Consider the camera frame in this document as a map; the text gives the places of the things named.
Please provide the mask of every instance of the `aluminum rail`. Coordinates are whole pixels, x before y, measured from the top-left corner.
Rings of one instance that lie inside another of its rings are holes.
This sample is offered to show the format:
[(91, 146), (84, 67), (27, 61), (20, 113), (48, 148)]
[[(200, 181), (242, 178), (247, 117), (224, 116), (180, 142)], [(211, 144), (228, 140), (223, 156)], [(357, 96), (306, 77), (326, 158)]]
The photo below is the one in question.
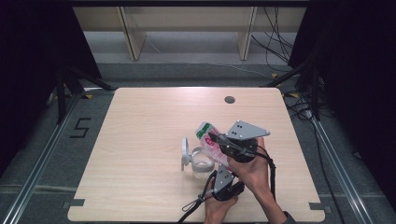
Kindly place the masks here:
[[(312, 113), (310, 111), (306, 111), (309, 118), (311, 118)], [(355, 188), (352, 180), (350, 179), (347, 170), (345, 169), (343, 163), (341, 163), (340, 158), (338, 157), (334, 147), (332, 146), (332, 142), (330, 141), (328, 135), (324, 131), (321, 122), (316, 120), (316, 118), (312, 118), (315, 129), (318, 131), (318, 137), (320, 138), (323, 146), (324, 152), (329, 160), (329, 163), (334, 170), (334, 173), (340, 182), (341, 188), (346, 195), (347, 200), (352, 207), (353, 212), (355, 213), (356, 219), (360, 224), (368, 224), (374, 223), (373, 219), (363, 201), (361, 196), (359, 195), (357, 189)]]

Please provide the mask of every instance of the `hand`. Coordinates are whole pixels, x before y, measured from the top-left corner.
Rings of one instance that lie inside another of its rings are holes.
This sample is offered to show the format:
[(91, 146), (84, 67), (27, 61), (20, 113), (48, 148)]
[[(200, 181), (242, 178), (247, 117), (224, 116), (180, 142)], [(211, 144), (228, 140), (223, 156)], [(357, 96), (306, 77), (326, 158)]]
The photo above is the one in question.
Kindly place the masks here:
[[(257, 138), (257, 145), (257, 152), (268, 156), (264, 150), (264, 138)], [(265, 215), (267, 215), (268, 222), (272, 224), (284, 223), (287, 218), (275, 201), (268, 184), (268, 161), (256, 156), (253, 161), (242, 163), (229, 157), (228, 163), (230, 168), (238, 175), (239, 180), (253, 192)]]
[(232, 197), (230, 200), (221, 202), (213, 198), (212, 195), (205, 196), (205, 224), (220, 224), (223, 222), (228, 210), (238, 202), (238, 197)]
[[(262, 137), (257, 138), (257, 145), (257, 152), (267, 155), (267, 152), (262, 149), (265, 148)], [(229, 157), (228, 163), (230, 168), (238, 175), (239, 180), (253, 193), (258, 190), (270, 191), (268, 184), (268, 161), (266, 159), (256, 156), (253, 161), (241, 163)]]

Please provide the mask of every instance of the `wooden table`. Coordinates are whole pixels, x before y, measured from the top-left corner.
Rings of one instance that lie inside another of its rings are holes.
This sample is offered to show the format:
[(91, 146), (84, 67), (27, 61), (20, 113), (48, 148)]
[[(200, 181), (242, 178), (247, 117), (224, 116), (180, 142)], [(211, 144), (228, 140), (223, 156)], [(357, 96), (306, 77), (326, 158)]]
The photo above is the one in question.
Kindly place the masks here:
[[(224, 101), (235, 98), (233, 104)], [(289, 114), (278, 89), (121, 88), (114, 95), (68, 217), (73, 221), (175, 222), (197, 198), (205, 180), (191, 165), (180, 171), (181, 139), (198, 147), (203, 121), (226, 133), (237, 119), (271, 132), (265, 145), (276, 164), (276, 198), (297, 221), (322, 221), (320, 203)], [(202, 222), (204, 205), (187, 219)], [(246, 189), (226, 222), (266, 221)]]

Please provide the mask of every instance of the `sleeve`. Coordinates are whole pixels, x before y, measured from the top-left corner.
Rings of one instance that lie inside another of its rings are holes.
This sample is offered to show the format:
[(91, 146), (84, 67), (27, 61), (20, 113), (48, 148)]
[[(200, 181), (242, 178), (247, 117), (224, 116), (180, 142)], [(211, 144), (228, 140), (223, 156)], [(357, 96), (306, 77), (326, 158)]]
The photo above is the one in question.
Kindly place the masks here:
[(283, 224), (294, 224), (297, 223), (294, 218), (288, 213), (288, 212), (283, 212), (286, 216), (286, 222), (284, 222)]

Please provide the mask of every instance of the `plastic package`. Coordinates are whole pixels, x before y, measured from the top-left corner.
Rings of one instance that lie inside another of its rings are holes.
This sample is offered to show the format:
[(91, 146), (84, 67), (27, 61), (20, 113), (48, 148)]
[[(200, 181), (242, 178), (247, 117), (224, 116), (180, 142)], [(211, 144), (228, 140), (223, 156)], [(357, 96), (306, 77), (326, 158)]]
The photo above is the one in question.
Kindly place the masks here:
[(227, 155), (220, 150), (219, 144), (210, 139), (209, 133), (220, 135), (220, 132), (208, 122), (203, 122), (195, 131), (195, 135), (200, 140), (202, 152), (214, 162), (228, 167)]

